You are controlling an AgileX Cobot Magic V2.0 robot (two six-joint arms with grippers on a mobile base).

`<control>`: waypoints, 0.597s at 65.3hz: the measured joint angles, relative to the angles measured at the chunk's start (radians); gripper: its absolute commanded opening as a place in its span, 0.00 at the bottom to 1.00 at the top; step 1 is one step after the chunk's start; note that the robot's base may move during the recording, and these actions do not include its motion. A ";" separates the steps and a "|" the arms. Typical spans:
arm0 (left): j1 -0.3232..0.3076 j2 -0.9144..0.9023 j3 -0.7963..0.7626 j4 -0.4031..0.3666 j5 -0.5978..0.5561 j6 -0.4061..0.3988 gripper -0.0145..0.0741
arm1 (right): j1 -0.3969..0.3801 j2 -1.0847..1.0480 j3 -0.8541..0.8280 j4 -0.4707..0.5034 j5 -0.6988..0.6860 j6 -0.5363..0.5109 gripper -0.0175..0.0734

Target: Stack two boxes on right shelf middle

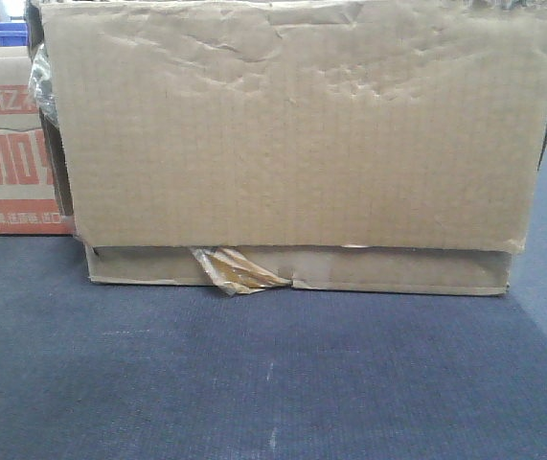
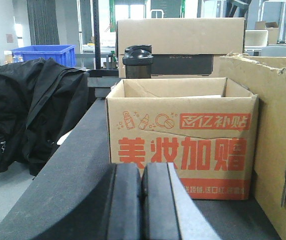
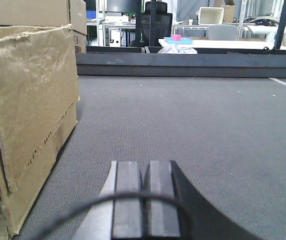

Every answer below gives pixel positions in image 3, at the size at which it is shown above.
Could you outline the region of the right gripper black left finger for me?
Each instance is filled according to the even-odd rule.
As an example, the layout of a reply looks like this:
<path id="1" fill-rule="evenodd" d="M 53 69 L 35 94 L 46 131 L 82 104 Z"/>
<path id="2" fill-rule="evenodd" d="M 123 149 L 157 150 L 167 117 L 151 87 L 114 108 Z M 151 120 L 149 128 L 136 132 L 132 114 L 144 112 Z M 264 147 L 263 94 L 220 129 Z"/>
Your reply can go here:
<path id="1" fill-rule="evenodd" d="M 138 240 L 143 236 L 142 204 L 129 193 L 141 190 L 136 162 L 112 161 L 108 176 L 79 228 L 74 240 Z"/>

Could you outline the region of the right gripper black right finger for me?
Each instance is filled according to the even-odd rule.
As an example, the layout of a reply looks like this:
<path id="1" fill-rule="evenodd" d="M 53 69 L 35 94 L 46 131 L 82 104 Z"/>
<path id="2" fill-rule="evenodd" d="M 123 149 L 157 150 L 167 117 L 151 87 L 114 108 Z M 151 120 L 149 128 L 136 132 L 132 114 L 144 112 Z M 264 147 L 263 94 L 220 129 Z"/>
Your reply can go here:
<path id="1" fill-rule="evenodd" d="M 216 209 L 175 161 L 151 161 L 144 187 L 160 197 L 145 201 L 145 232 L 149 240 L 259 238 Z"/>

